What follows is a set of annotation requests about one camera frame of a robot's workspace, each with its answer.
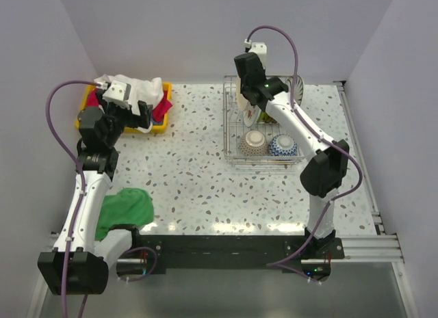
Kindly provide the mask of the blue patterned bowl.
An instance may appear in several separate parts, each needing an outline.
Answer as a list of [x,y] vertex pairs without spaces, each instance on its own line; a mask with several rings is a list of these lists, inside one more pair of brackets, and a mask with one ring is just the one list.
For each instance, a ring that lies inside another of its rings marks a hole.
[[268,153],[274,157],[297,157],[298,145],[287,134],[276,135],[268,144]]

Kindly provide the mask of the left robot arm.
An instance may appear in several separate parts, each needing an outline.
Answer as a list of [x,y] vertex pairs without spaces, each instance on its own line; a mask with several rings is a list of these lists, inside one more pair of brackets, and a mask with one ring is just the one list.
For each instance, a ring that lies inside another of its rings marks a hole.
[[115,143],[138,121],[130,105],[105,99],[80,111],[78,119],[81,138],[71,155],[75,193],[53,248],[40,253],[37,263],[54,295],[101,294],[116,261],[139,255],[139,229],[153,220],[147,191],[108,194],[118,162]]

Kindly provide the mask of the watermelon pattern white plate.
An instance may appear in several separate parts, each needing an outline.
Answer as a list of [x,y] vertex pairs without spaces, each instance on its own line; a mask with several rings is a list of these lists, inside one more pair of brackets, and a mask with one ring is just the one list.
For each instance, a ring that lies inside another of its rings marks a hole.
[[259,118],[260,109],[256,105],[249,105],[244,111],[244,125],[252,127]]

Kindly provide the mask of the red patterned small dish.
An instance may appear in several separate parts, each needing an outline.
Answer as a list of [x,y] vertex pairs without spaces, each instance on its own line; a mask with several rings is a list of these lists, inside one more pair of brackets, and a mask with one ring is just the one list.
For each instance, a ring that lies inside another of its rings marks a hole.
[[267,156],[268,142],[265,135],[257,130],[248,131],[241,137],[239,152],[249,157]]

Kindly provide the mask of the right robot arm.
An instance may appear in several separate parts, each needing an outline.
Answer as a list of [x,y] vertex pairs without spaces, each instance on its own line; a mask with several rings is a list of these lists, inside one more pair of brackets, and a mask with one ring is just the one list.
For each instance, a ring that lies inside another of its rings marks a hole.
[[234,63],[243,97],[276,120],[307,160],[300,173],[300,182],[309,194],[307,239],[301,248],[310,257],[321,258],[329,250],[326,238],[333,238],[333,202],[347,172],[350,147],[326,134],[292,99],[291,81],[267,78],[257,54],[240,54]]

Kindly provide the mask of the lime green plate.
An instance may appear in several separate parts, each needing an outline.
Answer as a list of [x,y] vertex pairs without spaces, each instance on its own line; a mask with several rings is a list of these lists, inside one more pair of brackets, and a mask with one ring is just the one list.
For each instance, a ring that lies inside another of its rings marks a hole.
[[261,123],[261,122],[265,122],[265,121],[266,121],[266,113],[262,111],[257,119],[257,122]]

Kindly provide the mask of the yellow patterned plate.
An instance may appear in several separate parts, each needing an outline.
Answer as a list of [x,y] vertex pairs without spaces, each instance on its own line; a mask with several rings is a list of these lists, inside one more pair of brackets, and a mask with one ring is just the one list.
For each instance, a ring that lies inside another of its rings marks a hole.
[[263,121],[265,123],[277,123],[277,121],[275,119],[273,119],[272,117],[270,117],[267,113],[264,113],[263,115]]

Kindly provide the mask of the blue striped white plate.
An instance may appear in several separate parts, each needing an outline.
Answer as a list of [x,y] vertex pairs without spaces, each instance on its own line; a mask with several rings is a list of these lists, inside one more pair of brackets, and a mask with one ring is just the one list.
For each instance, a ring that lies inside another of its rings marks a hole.
[[289,86],[289,90],[291,92],[292,90],[292,84],[294,83],[294,101],[297,105],[301,106],[302,100],[305,96],[305,84],[300,75],[297,75],[296,77],[290,76],[286,79],[287,85]]

